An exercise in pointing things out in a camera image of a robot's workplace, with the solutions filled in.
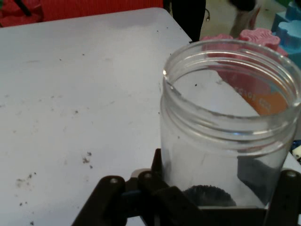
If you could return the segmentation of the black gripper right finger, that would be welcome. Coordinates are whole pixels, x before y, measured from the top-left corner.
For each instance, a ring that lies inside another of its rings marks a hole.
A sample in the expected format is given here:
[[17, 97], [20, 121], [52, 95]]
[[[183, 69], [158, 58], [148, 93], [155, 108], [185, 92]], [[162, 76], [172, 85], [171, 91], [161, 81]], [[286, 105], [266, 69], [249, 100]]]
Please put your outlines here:
[[281, 172], [264, 220], [265, 226], [297, 226], [301, 214], [301, 174]]

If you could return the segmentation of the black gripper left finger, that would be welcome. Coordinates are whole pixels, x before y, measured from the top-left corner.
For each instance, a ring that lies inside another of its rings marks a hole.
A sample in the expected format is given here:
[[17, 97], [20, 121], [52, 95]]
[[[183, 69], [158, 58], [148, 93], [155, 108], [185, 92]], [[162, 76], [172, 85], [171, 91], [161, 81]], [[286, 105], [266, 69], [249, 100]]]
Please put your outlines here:
[[140, 217], [146, 226], [201, 226], [204, 214], [175, 186], [162, 180], [161, 150], [150, 170], [128, 181], [103, 177], [75, 218], [74, 226], [125, 226]]

